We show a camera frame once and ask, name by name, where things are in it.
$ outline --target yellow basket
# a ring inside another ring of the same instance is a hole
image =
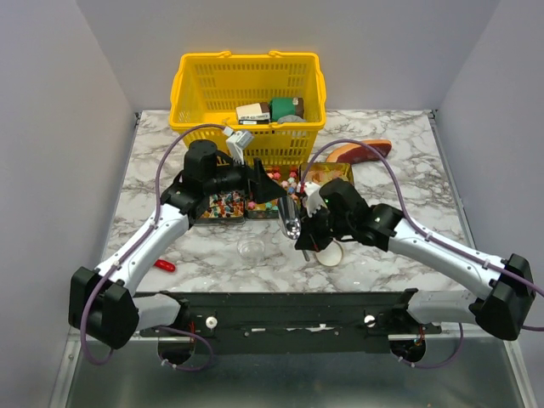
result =
[[[268,103],[274,97],[304,98],[307,122],[238,124],[237,106]],[[325,79],[316,54],[186,54],[173,80],[170,127],[180,133],[201,123],[248,129],[255,137],[244,150],[250,163],[259,157],[266,165],[299,165],[308,160],[317,133],[325,126],[325,100]],[[227,138],[218,129],[195,131],[184,142],[189,145],[197,139],[209,139],[229,153]]]

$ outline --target screw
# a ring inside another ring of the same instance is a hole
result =
[[[376,318],[371,314],[367,314],[364,322],[366,327],[374,327],[376,325]]]
[[[218,325],[218,320],[215,318],[215,316],[209,316],[206,319],[206,327],[210,330],[215,329],[215,327]]]

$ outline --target table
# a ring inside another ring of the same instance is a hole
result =
[[[176,133],[167,111],[144,111],[127,166],[105,256],[109,257],[141,226],[154,209],[157,163]],[[449,238],[464,241],[456,203],[440,159],[426,112],[330,110],[314,151],[334,139],[389,139],[388,157],[412,216]],[[183,143],[164,167],[164,189],[183,166]],[[398,207],[394,187],[379,162],[355,165],[357,190],[369,203]],[[246,233],[259,234],[266,245],[262,266],[244,265],[236,242]],[[196,226],[174,242],[162,258],[177,265],[174,274],[153,268],[139,286],[142,292],[346,292],[449,290],[459,286],[418,262],[345,243],[340,265],[327,268],[312,257],[306,262],[280,232],[277,220],[247,220],[243,225]]]

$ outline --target gray wall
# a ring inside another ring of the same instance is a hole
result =
[[[320,54],[329,108],[436,108],[499,3],[77,2],[138,109],[170,107],[172,79],[184,53],[262,53],[272,48]]]
[[[73,0],[0,8],[0,406],[47,406],[71,274],[99,259],[133,113]]]
[[[544,286],[542,21],[542,0],[502,0],[438,117],[477,246],[527,257],[540,286]],[[544,326],[542,299],[535,301],[528,322]],[[521,336],[541,406],[543,339],[542,333]]]

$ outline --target clear plastic cup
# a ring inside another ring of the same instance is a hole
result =
[[[236,245],[238,255],[244,264],[257,266],[264,259],[264,241],[257,234],[245,234]]]

